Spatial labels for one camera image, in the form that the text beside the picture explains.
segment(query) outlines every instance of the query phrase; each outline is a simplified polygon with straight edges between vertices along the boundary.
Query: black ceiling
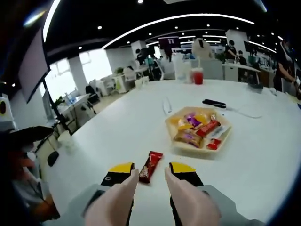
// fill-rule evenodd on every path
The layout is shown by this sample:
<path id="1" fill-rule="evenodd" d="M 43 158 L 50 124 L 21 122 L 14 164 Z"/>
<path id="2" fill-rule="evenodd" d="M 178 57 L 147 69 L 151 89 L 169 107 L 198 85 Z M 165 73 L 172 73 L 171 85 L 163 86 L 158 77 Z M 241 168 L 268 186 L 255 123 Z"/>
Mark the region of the black ceiling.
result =
<path id="1" fill-rule="evenodd" d="M 275 5 L 272 4 L 272 1 L 265 2 L 271 8 Z M 180 35 L 183 30 L 206 29 L 206 25 L 210 24 L 210 28 L 224 31 L 239 27 L 240 30 L 251 36 L 251 40 L 258 43 L 264 42 L 267 47 L 274 49 L 275 42 L 278 41 L 277 35 L 283 36 L 286 33 L 285 26 L 282 26 L 279 21 L 277 22 L 277 19 L 283 20 L 287 13 L 283 11 L 278 13 L 277 10 L 280 9 L 268 10 L 267 13 L 264 13 L 252 0 L 193 0 L 175 4 L 166 4 L 163 0 L 144 0 L 143 4 L 138 4 L 137 0 L 61 0 L 48 31 L 46 50 L 52 51 L 70 43 L 77 43 L 82 46 L 81 43 L 86 40 L 105 38 L 104 42 L 98 43 L 98 46 L 102 47 L 108 41 L 140 25 L 170 16 L 192 13 L 217 13 L 237 16 L 253 21 L 255 25 L 212 16 L 174 19 L 140 29 L 113 43 L 108 48 L 124 46 L 127 41 L 133 42 L 151 38 L 148 33 L 152 33 L 152 36 L 158 36 L 175 32 L 177 31 L 174 28 L 175 26 L 179 27 L 178 35 Z M 211 34 L 224 35 L 224 33 L 213 32 Z M 200 34 L 203 34 L 203 32 L 185 33 L 185 35 Z M 81 51 L 90 48 L 94 48 L 94 46 L 83 45 Z"/>
<path id="2" fill-rule="evenodd" d="M 8 56 L 12 49 L 18 49 L 18 46 L 25 45 L 22 43 L 22 39 L 24 31 L 28 28 L 22 27 L 24 18 L 41 5 L 50 6 L 51 1 L 7 0 L 1 2 L 0 25 L 3 31 L 0 37 L 1 71 L 9 61 Z M 185 36 L 205 34 L 205 30 L 187 31 L 195 29 L 207 29 L 208 34 L 224 36 L 228 29 L 239 27 L 240 30 L 247 32 L 252 41 L 260 44 L 264 42 L 264 45 L 271 49 L 275 48 L 275 42 L 279 42 L 278 35 L 285 37 L 290 34 L 296 52 L 301 52 L 299 42 L 301 33 L 298 30 L 299 3 L 297 1 L 286 0 L 279 4 L 277 1 L 263 0 L 268 10 L 266 13 L 254 3 L 260 0 L 193 0 L 175 4 L 166 4 L 163 0 L 143 0 L 143 4 L 138 4 L 137 1 L 61 0 L 48 31 L 45 43 L 46 51 L 54 52 L 58 48 L 69 46 L 65 51 L 55 54 L 55 57 L 52 56 L 52 60 L 58 60 L 78 54 L 79 51 L 101 48 L 125 32 L 158 19 L 192 13 L 216 13 L 247 19 L 255 22 L 255 25 L 212 16 L 174 19 L 140 29 L 118 40 L 108 48 L 127 45 L 128 41 L 147 39 L 154 41 L 156 40 L 155 36 L 171 32 L 178 32 L 176 34 L 180 36 L 183 31 L 186 31 Z M 37 24 L 43 26 L 45 17 L 46 15 Z M 207 24 L 210 24 L 210 29 L 220 29 L 221 31 L 208 30 Z M 82 50 L 78 50 L 79 45 L 83 47 Z M 1 76 L 1 80 L 14 82 L 15 77 L 16 75 L 5 74 L 5 76 Z"/>

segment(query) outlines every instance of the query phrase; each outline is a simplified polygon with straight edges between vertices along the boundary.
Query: floor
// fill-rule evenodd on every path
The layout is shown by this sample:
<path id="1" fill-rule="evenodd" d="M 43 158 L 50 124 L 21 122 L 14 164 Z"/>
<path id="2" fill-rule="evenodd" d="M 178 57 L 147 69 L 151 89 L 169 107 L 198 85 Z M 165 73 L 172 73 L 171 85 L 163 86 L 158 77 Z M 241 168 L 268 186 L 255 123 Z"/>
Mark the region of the floor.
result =
<path id="1" fill-rule="evenodd" d="M 107 97 L 102 97 L 101 102 L 98 104 L 95 104 L 93 107 L 96 111 L 96 113 L 100 113 L 102 110 L 104 110 L 107 106 L 112 104 L 114 101 L 118 100 L 121 98 L 124 94 L 114 94 L 111 96 Z M 55 139 L 54 136 L 51 136 L 48 141 L 44 143 L 44 145 L 38 150 L 37 157 L 40 162 L 40 167 L 41 167 L 41 178 L 46 179 L 46 172 L 44 170 L 44 167 L 47 165 L 47 158 L 48 156 L 54 151 L 57 150 L 60 147 L 59 143 Z"/>
<path id="2" fill-rule="evenodd" d="M 102 97 L 101 101 L 98 104 L 95 104 L 93 106 L 96 113 L 100 113 L 103 109 L 105 109 L 107 106 L 109 106 L 111 103 L 113 103 L 115 100 L 118 100 L 125 94 L 114 94 L 107 97 Z"/>

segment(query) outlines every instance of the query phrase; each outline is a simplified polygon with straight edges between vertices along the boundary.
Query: desk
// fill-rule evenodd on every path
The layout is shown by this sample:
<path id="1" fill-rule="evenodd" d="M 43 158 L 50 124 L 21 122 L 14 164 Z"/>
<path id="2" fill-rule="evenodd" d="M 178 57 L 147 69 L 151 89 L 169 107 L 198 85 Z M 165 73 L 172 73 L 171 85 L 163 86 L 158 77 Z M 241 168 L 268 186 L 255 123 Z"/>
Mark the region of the desk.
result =
<path id="1" fill-rule="evenodd" d="M 246 66 L 246 65 L 240 65 L 240 64 L 232 64 L 232 63 L 226 63 L 223 64 L 223 70 L 224 70 L 224 79 L 227 81 L 238 81 L 238 69 L 245 69 L 253 72 L 260 72 L 259 70 Z"/>
<path id="2" fill-rule="evenodd" d="M 87 102 L 87 100 L 89 99 L 89 96 L 90 96 L 90 94 L 85 94 L 85 95 L 76 97 L 73 105 L 69 105 L 69 106 L 64 105 L 62 107 L 58 107 L 58 110 L 62 115 L 66 116 L 70 111 L 73 111 L 73 108 L 77 107 L 80 104 Z"/>
<path id="3" fill-rule="evenodd" d="M 147 71 L 148 69 L 149 69 L 148 67 L 142 67 L 134 70 L 134 72 L 140 75 L 141 77 L 143 77 L 143 72 Z"/>
<path id="4" fill-rule="evenodd" d="M 202 104 L 208 98 L 233 108 L 248 104 L 248 113 L 260 113 L 262 118 L 223 111 L 233 125 L 223 149 L 214 159 L 188 156 L 171 147 L 162 110 L 165 97 L 173 113 L 186 106 L 209 107 Z M 132 161 L 140 170 L 149 151 L 158 151 L 164 156 L 150 185 L 137 185 L 131 226 L 174 225 L 164 178 L 164 167 L 171 161 L 194 167 L 203 183 L 232 199 L 243 216 L 267 222 L 286 198 L 299 168 L 300 118 L 297 104 L 284 93 L 272 95 L 267 88 L 258 94 L 241 82 L 204 80 L 197 86 L 154 81 L 125 94 L 80 128 L 72 136 L 74 154 L 68 156 L 59 149 L 55 165 L 46 167 L 47 181 L 63 214 L 75 196 L 92 184 L 100 184 L 110 167 Z"/>

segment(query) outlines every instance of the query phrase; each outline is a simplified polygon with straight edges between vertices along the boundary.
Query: white cable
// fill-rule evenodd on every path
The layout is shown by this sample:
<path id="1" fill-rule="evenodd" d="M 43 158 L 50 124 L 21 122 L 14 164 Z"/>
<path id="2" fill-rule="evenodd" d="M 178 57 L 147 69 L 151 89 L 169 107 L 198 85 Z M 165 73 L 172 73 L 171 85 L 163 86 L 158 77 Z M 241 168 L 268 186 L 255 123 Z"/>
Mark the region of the white cable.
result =
<path id="1" fill-rule="evenodd" d="M 171 107 L 171 103 L 170 103 L 168 97 L 165 97 L 165 99 L 166 99 L 167 102 L 168 102 L 168 107 L 169 107 L 168 112 L 166 113 L 165 108 L 164 108 L 164 99 L 163 99 L 163 101 L 162 101 L 162 108 L 163 108 L 164 114 L 165 114 L 165 115 L 168 115 L 168 114 L 170 114 L 170 113 L 173 111 L 173 109 L 172 109 L 172 107 Z"/>
<path id="2" fill-rule="evenodd" d="M 259 119 L 259 118 L 262 117 L 262 115 L 261 115 L 261 116 L 251 116 L 251 115 L 245 114 L 245 113 L 243 113 L 243 112 L 240 112 L 239 109 L 235 109 L 235 108 L 232 108 L 232 107 L 227 107 L 226 105 L 219 105 L 219 104 L 216 104 L 216 105 L 212 105 L 212 106 L 223 106 L 223 107 L 226 107 L 226 108 L 223 108 L 223 109 L 225 109 L 225 110 L 232 111 L 232 112 L 236 112 L 236 113 L 238 113 L 238 114 L 241 114 L 241 115 L 243 115 L 243 116 L 245 116 L 245 117 L 248 117 L 248 118 L 251 118 L 251 119 Z"/>

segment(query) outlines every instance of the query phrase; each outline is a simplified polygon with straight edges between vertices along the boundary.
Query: wooden tray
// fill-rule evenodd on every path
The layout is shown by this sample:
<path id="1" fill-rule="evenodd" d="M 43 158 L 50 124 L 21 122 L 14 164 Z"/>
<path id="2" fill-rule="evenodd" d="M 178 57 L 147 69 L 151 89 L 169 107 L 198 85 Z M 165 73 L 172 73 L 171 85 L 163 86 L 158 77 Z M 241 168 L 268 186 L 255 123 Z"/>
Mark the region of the wooden tray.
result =
<path id="1" fill-rule="evenodd" d="M 216 118 L 217 120 L 221 123 L 221 125 L 224 125 L 224 126 L 229 126 L 229 128 L 227 129 L 226 132 L 224 132 L 221 137 L 219 138 L 222 143 L 219 145 L 218 149 L 217 150 L 210 150 L 210 149 L 207 149 L 207 144 L 210 143 L 210 139 L 208 138 L 204 138 L 204 145 L 202 148 L 196 148 L 192 145 L 189 145 L 189 144 L 185 144 L 185 143 L 182 143 L 182 142 L 177 142 L 177 141 L 174 141 L 174 137 L 175 135 L 177 134 L 178 132 L 178 129 L 177 127 L 171 122 L 172 118 L 175 117 L 175 116 L 179 116 L 179 117 L 184 117 L 185 115 L 189 114 L 189 113 L 204 113 L 204 114 L 212 114 L 212 113 L 215 113 L 216 114 Z M 187 151 L 193 151 L 193 152 L 199 152 L 199 153 L 217 153 L 219 152 L 224 143 L 226 142 L 228 136 L 229 136 L 229 133 L 231 132 L 232 130 L 232 125 L 230 124 L 230 122 L 228 122 L 222 115 L 220 115 L 218 112 L 216 112 L 214 109 L 212 108 L 202 108 L 202 107 L 185 107 L 183 109 L 181 109 L 180 111 L 178 111 L 177 113 L 173 114 L 172 116 L 170 116 L 169 118 L 167 118 L 165 120 L 165 123 L 167 125 L 167 129 L 168 129 L 168 133 L 170 135 L 170 138 L 172 140 L 172 143 L 173 143 L 173 146 L 175 147 L 178 147 L 180 149 L 183 149 L 183 150 L 187 150 Z"/>

